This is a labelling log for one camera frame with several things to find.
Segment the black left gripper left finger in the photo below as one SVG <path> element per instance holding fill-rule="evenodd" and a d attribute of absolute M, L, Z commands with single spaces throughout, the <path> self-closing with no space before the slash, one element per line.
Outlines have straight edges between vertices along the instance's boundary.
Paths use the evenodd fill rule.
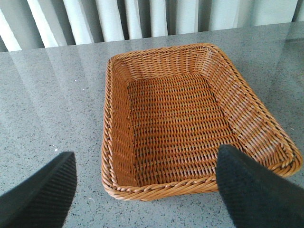
<path fill-rule="evenodd" d="M 0 197 L 2 228 L 61 228 L 77 187 L 73 152 L 62 152 Z"/>

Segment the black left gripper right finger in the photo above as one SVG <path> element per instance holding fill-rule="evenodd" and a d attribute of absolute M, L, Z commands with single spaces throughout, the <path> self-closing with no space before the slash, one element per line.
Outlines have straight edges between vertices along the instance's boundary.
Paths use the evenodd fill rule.
<path fill-rule="evenodd" d="M 304 226 L 304 190 L 232 145 L 218 149 L 217 185 L 237 228 Z"/>

